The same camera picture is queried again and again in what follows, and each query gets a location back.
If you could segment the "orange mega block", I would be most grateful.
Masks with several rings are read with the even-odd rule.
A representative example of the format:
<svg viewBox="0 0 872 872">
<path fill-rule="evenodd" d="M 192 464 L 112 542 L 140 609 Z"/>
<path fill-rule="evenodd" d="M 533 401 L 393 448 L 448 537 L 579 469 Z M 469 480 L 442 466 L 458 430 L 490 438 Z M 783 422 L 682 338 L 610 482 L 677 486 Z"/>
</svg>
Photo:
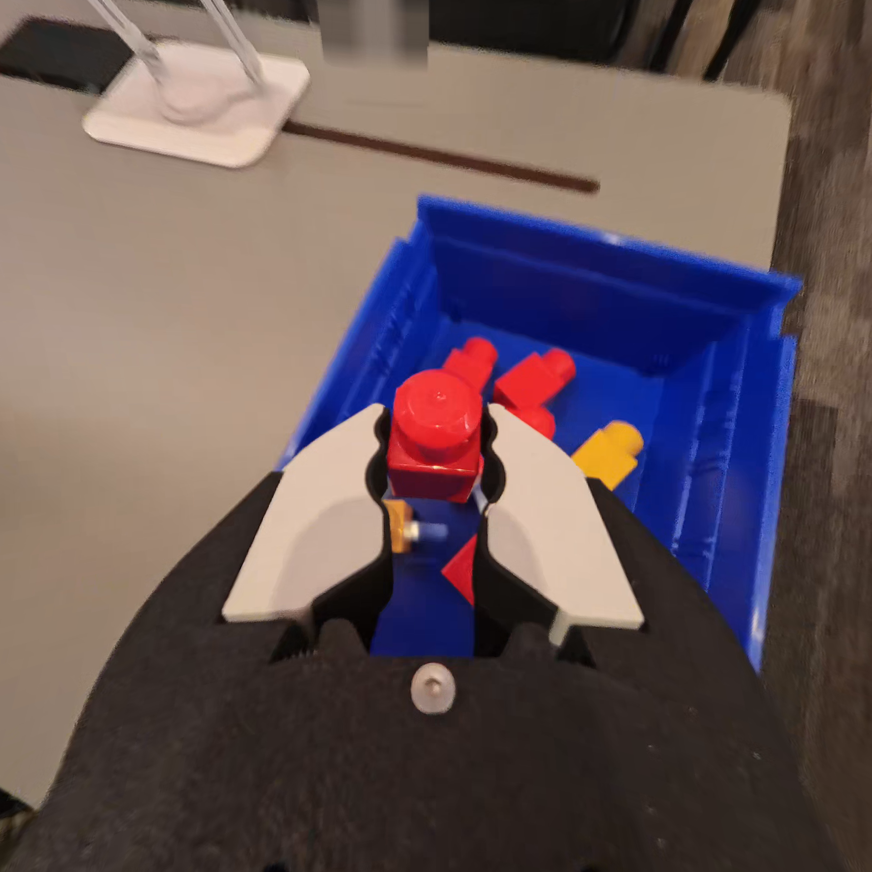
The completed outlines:
<svg viewBox="0 0 872 872">
<path fill-rule="evenodd" d="M 613 420 L 593 432 L 571 459 L 587 478 L 614 492 L 635 471 L 643 450 L 642 433 L 627 421 Z"/>
<path fill-rule="evenodd" d="M 412 506 L 407 501 L 396 498 L 384 499 L 383 505 L 390 524 L 392 552 L 409 553 L 420 539 L 420 525 Z"/>
</svg>

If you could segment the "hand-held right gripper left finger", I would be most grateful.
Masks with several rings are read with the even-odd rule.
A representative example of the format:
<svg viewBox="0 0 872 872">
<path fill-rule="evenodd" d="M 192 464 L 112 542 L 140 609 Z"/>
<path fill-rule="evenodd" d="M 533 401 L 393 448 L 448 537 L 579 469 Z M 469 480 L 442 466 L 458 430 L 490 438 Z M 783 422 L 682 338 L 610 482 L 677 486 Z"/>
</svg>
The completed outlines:
<svg viewBox="0 0 872 872">
<path fill-rule="evenodd" d="M 372 646 L 394 587 L 389 435 L 390 413 L 374 403 L 285 465 L 223 605 L 227 623 L 284 620 L 314 638 L 343 619 Z"/>
</svg>

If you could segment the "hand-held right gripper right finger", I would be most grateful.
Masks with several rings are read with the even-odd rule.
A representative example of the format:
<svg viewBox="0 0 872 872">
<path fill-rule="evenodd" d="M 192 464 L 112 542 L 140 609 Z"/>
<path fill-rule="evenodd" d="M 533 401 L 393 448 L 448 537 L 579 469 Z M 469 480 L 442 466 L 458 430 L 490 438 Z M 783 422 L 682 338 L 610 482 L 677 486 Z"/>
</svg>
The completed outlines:
<svg viewBox="0 0 872 872">
<path fill-rule="evenodd" d="M 557 648 L 574 627 L 639 630 L 644 614 L 583 472 L 504 406 L 487 420 L 475 606 L 507 633 L 538 624 Z"/>
</svg>

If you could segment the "blue plastic bin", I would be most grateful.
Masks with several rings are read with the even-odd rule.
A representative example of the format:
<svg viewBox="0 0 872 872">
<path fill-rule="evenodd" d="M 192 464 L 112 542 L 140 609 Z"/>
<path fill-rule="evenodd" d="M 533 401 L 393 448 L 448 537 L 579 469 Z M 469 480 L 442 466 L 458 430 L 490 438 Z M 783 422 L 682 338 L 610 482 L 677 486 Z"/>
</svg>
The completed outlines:
<svg viewBox="0 0 872 872">
<path fill-rule="evenodd" d="M 471 337 L 494 376 L 556 347 L 576 376 L 550 402 L 574 452 L 624 420 L 637 468 L 616 489 L 707 591 L 759 670 L 787 456 L 801 283 L 595 228 L 421 196 L 276 469 Z"/>
</svg>

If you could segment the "white document holder stand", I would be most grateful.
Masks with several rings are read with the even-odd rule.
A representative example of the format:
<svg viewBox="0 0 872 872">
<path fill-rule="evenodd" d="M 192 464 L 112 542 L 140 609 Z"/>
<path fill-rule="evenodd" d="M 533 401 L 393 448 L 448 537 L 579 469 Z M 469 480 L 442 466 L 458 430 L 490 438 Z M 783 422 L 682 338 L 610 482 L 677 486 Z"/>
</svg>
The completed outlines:
<svg viewBox="0 0 872 872">
<path fill-rule="evenodd" d="M 265 155 L 310 84 L 300 60 L 260 55 L 223 1 L 201 5 L 227 48 L 155 42 L 115 2 L 90 4 L 133 53 L 83 117 L 99 143 L 245 168 Z"/>
</svg>

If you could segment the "black office chair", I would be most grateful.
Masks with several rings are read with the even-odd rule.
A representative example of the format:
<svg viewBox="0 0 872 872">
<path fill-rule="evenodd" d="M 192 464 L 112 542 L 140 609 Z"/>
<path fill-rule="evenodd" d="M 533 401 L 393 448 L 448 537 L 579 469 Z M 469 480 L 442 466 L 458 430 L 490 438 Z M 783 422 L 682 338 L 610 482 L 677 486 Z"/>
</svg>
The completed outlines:
<svg viewBox="0 0 872 872">
<path fill-rule="evenodd" d="M 430 39 L 597 66 L 644 67 L 691 2 L 430 1 Z"/>
</svg>

